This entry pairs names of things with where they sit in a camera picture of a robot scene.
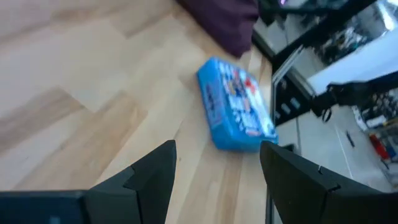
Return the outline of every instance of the blue box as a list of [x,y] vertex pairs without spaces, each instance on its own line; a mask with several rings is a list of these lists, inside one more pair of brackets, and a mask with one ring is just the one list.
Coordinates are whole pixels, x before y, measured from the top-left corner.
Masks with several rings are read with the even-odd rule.
[[216,57],[197,72],[211,137],[217,148],[258,152],[278,135],[257,81],[243,69]]

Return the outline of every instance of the red object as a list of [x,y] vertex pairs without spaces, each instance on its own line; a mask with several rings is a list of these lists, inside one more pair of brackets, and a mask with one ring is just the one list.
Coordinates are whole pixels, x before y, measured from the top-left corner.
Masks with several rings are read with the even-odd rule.
[[372,142],[374,150],[379,154],[381,159],[390,159],[390,156],[388,155],[386,148],[383,146],[383,144],[380,142],[380,140],[376,137],[376,135],[374,135],[374,134],[369,135],[369,139]]
[[251,83],[250,78],[246,78],[246,80],[244,81],[244,85],[250,88],[252,94],[256,92],[256,87]]

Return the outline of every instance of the purple fabric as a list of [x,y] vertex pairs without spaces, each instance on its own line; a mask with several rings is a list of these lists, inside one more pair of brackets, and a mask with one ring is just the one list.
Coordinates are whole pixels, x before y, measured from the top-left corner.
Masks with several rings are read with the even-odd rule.
[[256,0],[177,0],[227,52],[250,50],[258,18]]

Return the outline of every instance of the light wood laminate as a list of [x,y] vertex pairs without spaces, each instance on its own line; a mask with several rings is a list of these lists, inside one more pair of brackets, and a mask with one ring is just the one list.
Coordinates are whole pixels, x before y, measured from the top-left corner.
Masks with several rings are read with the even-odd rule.
[[258,50],[233,58],[171,0],[61,2],[0,32],[0,190],[88,189],[175,139],[167,223],[264,223],[259,155],[214,147],[195,76],[219,56],[269,103]]

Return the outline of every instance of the white wall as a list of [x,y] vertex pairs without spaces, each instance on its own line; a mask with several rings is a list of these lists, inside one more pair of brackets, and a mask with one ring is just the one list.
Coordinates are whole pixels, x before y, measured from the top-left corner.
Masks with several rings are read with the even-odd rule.
[[331,82],[369,80],[397,70],[398,29],[395,29],[307,80],[319,94]]

